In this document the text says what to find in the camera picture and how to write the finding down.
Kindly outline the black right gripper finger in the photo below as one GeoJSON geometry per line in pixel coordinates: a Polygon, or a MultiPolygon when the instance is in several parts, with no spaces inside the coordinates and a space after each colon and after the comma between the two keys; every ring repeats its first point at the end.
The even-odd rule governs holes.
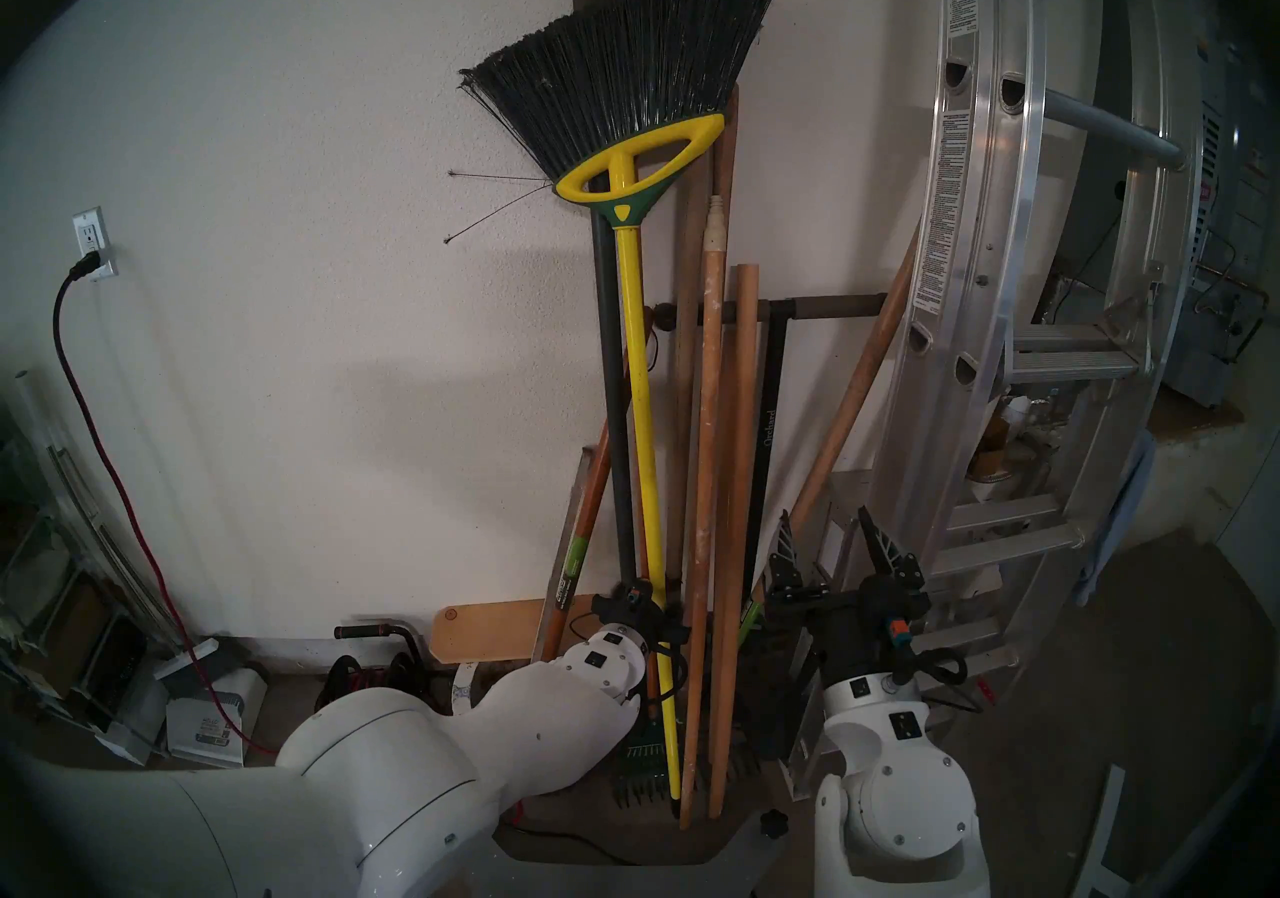
{"type": "Polygon", "coordinates": [[[768,587],[799,587],[800,571],[790,510],[781,510],[765,565],[768,587]]]}
{"type": "Polygon", "coordinates": [[[874,573],[890,576],[905,588],[924,588],[925,578],[922,564],[914,553],[896,546],[890,535],[877,527],[868,507],[859,507],[858,521],[874,573]]]}

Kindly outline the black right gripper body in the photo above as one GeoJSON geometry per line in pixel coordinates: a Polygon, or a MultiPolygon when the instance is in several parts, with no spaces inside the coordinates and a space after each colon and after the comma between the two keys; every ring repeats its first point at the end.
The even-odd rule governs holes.
{"type": "Polygon", "coordinates": [[[932,674],[933,652],[913,649],[910,622],[931,608],[924,588],[905,588],[893,578],[865,578],[851,592],[767,594],[765,610],[786,627],[809,633],[809,647],[794,677],[849,679],[888,673],[909,679],[932,674]]]}

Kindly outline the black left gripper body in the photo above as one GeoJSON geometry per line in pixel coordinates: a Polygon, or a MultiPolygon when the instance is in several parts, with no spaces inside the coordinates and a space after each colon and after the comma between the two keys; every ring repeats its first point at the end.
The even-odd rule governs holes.
{"type": "Polygon", "coordinates": [[[628,591],[628,608],[620,615],[596,615],[603,631],[630,631],[643,651],[678,651],[686,643],[685,628],[658,628],[660,617],[652,591],[628,591]]]}

